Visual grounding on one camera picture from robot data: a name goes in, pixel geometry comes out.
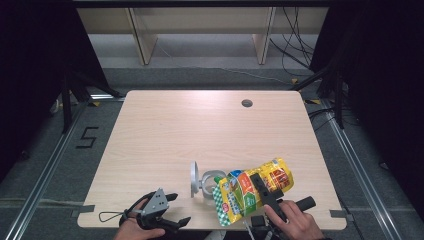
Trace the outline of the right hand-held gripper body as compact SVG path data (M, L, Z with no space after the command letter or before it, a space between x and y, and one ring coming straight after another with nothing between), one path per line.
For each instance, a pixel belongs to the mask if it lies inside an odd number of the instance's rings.
M285 223L288 222L288 218L279 206L279 203L283 201L284 194L282 192L261 190L259 196L262 202L269 205ZM308 196L297 201L296 205L301 211L306 211L315 207L316 203L311 196ZM252 240L273 240L283 238L282 231L268 219L266 214L252 216L251 224L245 223L245 225Z

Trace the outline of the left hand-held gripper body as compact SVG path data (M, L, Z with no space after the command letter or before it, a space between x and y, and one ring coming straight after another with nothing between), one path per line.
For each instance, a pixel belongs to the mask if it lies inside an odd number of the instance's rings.
M162 188L148 196L142 206L136 210L138 225L145 230L159 228L162 215L169 208L168 200Z

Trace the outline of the yellow spout pouch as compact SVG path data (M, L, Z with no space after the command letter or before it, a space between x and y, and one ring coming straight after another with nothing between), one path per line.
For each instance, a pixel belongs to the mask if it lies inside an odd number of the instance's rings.
M259 175L270 192L276 191L278 197L294 185L292 172L282 158L275 158L256 168L236 169L224 177L215 177L212 196L221 226L229 226L263 206L251 180L254 174Z

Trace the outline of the white lidded jar with handle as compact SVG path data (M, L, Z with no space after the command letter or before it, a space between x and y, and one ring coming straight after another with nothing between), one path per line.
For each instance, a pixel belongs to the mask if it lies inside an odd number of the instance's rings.
M190 164L190 191L191 197L201 192L205 199L213 198L213 189L216 186L215 178L224 178L226 173L221 170L209 170L199 175L196 161Z

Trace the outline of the person's left hand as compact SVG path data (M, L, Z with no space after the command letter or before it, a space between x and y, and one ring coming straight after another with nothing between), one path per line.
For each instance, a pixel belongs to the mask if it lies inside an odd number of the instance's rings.
M165 235L165 230L156 228L145 230L139 227L135 212L129 212L128 218L119 226L113 240L151 240Z

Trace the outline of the person's right hand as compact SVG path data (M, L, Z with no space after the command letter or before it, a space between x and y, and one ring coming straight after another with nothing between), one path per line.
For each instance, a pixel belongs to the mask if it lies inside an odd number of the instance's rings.
M323 240L325 238L313 216L303 213L294 201L284 200L279 207L286 215L286 221L267 204L264 205L264 211L271 222L290 240Z

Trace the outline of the grey tape strip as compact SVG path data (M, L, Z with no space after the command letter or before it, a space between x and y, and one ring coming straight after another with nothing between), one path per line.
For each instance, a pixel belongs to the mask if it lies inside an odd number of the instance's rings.
M344 218L350 222L354 221L354 216L345 210L331 210L330 215L332 218Z

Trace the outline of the black metal stand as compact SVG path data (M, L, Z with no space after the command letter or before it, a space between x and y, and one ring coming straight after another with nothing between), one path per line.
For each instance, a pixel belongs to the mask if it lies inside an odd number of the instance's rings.
M71 111L71 96L74 96L78 102L87 103L88 101L92 100L92 97L87 90L88 86L97 88L110 95L112 98L123 97L123 94L112 89L108 85L107 81L101 82L77 71L67 72L61 81L61 96L64 112L63 132L67 132L70 129L73 121Z
M342 105L343 105L343 75L338 63L331 60L324 68L309 76L298 84L295 84L291 90L299 91L321 79L321 85L317 92L320 97L328 97L331 92L334 93L334 113L338 126L343 129Z

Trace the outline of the black curtain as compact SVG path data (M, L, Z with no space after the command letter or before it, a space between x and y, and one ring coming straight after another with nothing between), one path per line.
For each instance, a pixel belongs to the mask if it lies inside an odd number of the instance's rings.
M0 0L0 182L64 86L108 82L73 0Z
M344 63L350 104L424 218L424 0L333 0L313 70L330 61L355 18Z

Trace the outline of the beige shelving unit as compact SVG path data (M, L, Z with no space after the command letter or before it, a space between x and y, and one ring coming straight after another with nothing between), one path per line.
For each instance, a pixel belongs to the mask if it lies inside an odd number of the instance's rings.
M270 37L321 32L326 7L79 8L89 34L130 34L139 62L150 63L159 34L250 34L259 64L266 62Z

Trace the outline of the long aluminium floor rail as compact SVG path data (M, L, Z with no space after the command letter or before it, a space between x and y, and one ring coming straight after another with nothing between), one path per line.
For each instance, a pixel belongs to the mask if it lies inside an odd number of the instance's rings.
M376 191L374 184L372 183L369 175L362 165L360 158L358 157L352 143L345 133L345 130L339 127L339 124L336 122L334 113L327 113L327 118L330 122L332 131L335 134L336 139L341 146L345 156L347 157L347 161L351 166L352 171L386 239L401 240L400 233L390 212Z
M23 236L86 106L80 103L71 108L71 123L65 129L62 113L49 118L24 154L25 159L0 184L0 213L12 211L10 217L0 218L6 221L0 228L0 240L20 240Z

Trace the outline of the short aluminium floor rail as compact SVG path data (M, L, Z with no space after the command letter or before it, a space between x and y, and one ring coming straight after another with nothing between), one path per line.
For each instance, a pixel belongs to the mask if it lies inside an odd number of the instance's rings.
M91 101L125 101L126 97L125 96L112 96L109 94L93 94L90 95Z

